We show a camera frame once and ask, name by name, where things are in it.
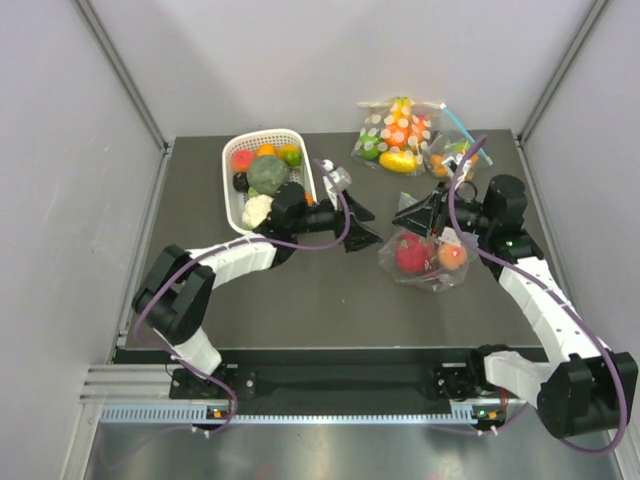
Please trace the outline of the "red fake dragon fruit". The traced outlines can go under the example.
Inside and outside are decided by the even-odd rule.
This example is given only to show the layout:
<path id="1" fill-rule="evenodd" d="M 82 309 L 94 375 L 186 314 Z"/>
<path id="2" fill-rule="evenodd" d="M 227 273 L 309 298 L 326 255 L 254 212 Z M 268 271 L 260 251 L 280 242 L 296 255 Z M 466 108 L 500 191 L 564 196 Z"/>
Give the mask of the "red fake dragon fruit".
<path id="1" fill-rule="evenodd" d="M 395 260 L 398 268 L 407 274 L 422 274 L 430 269 L 435 255 L 431 239 L 409 231 L 402 233 L 395 243 Z"/>

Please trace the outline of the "orange fake peach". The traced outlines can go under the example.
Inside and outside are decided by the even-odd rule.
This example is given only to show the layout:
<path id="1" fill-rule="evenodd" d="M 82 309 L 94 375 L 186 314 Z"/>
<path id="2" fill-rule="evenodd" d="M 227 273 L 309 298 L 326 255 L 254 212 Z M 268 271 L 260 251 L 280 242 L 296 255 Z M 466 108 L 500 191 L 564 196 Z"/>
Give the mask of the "orange fake peach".
<path id="1" fill-rule="evenodd" d="M 441 268 L 448 271 L 455 271 L 463 267 L 468 254 L 465 247 L 443 242 L 437 250 L 437 259 Z"/>

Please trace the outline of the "clear blue zip bag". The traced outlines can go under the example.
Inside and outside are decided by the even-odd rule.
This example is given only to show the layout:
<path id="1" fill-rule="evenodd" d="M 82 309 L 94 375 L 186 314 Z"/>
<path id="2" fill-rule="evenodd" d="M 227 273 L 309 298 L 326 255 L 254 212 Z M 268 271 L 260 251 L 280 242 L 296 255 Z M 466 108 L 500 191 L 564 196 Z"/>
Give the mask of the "clear blue zip bag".
<path id="1" fill-rule="evenodd" d="M 397 284 L 434 293 L 461 284 L 476 258 L 452 227 L 438 233 L 422 219 L 401 218 L 378 251 L 379 266 Z"/>

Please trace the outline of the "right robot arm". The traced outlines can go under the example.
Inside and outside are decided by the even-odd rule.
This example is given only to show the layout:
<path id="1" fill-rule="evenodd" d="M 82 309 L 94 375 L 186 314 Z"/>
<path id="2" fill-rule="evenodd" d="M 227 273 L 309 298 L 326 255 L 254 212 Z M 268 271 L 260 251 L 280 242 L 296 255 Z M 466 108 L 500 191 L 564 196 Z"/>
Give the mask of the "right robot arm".
<path id="1" fill-rule="evenodd" d="M 633 405 L 638 365 L 613 352 L 584 324 L 554 280 L 540 247 L 524 227 L 525 184 L 497 175 L 483 200 L 463 199 L 439 183 L 400 210 L 395 226 L 415 234 L 464 240 L 478 254 L 530 324 L 544 350 L 542 363 L 506 345 L 474 349 L 467 384 L 487 396 L 505 389 L 537 410 L 557 439 L 613 429 L 623 436 Z"/>

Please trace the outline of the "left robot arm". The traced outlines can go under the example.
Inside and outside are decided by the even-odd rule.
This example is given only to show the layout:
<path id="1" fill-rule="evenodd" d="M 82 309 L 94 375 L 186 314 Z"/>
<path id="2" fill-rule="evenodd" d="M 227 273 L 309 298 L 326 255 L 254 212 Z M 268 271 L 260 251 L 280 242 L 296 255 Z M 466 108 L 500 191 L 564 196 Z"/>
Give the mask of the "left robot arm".
<path id="1" fill-rule="evenodd" d="M 241 276 L 266 271 L 287 261 L 300 234 L 331 231 L 346 252 L 382 241 L 367 224 L 375 214 L 346 190 L 336 201 L 309 204 L 303 187 L 287 182 L 262 203 L 258 224 L 250 233 L 206 249 L 165 247 L 138 287 L 132 310 L 168 345 L 177 359 L 191 366 L 192 384 L 205 396 L 226 387 L 221 354 L 202 328 L 211 292 Z"/>

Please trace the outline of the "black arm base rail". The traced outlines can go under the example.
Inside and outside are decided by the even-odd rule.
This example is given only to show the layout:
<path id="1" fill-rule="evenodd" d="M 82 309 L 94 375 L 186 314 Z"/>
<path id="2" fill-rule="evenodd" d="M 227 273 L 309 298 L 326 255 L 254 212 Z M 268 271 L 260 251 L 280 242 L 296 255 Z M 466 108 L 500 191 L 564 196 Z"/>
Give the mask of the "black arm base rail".
<path id="1" fill-rule="evenodd" d="M 468 348 L 227 349 L 212 381 L 172 374 L 172 400 L 223 400 L 242 414 L 443 413 L 453 402 L 489 398 L 468 368 Z"/>

